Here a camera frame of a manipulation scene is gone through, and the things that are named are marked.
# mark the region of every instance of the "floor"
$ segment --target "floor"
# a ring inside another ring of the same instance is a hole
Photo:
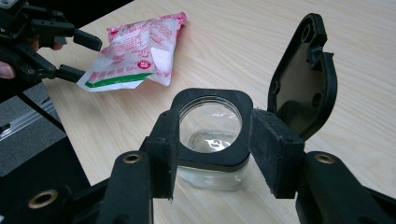
[[[44,84],[39,83],[24,92],[36,104],[49,99]],[[0,104],[0,126],[19,118],[33,109],[17,96]],[[56,111],[50,114],[59,120]],[[35,154],[65,137],[65,133],[45,118],[38,119],[20,131],[0,141],[0,176],[29,160]]]

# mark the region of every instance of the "screw hole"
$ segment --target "screw hole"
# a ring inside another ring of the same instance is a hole
[[[38,193],[37,195],[35,195],[35,197],[33,197],[29,201],[28,206],[32,209],[42,208],[55,201],[56,198],[58,198],[57,190],[55,189],[44,190]]]
[[[315,158],[318,161],[326,163],[326,164],[334,163],[334,159],[332,157],[328,156],[328,155],[325,155],[325,154],[317,154],[317,155],[315,155]]]
[[[125,163],[135,163],[135,162],[140,161],[140,159],[142,159],[142,157],[141,157],[140,155],[137,155],[137,154],[130,154],[130,155],[128,155],[128,156],[125,156],[124,159],[123,159],[123,161],[124,161]]]
[[[301,39],[305,43],[309,43],[312,39],[312,36],[314,36],[314,32],[311,30],[311,27],[311,24],[307,24],[303,30],[303,35]]]

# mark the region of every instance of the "plastic bag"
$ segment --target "plastic bag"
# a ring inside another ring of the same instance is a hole
[[[107,28],[110,45],[78,81],[86,91],[134,89],[151,79],[168,86],[184,12]]]

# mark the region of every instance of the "printed logo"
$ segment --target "printed logo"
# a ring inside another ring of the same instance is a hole
[[[146,60],[141,60],[137,63],[137,66],[141,69],[148,69],[151,67],[151,63]]]
[[[113,63],[112,64],[119,64],[122,63],[124,61],[124,55],[115,55],[113,56]]]

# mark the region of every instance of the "brass insert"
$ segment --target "brass insert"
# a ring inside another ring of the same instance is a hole
[[[35,195],[27,205],[32,209],[42,208],[55,201],[56,198],[58,198],[58,191],[56,189],[48,189]]]
[[[125,156],[123,161],[125,163],[135,163],[140,161],[140,159],[142,159],[142,157],[138,154],[129,154],[128,156]]]
[[[335,160],[332,157],[325,155],[325,154],[317,154],[317,155],[315,155],[315,158],[318,161],[326,163],[326,164],[332,164],[335,162]]]

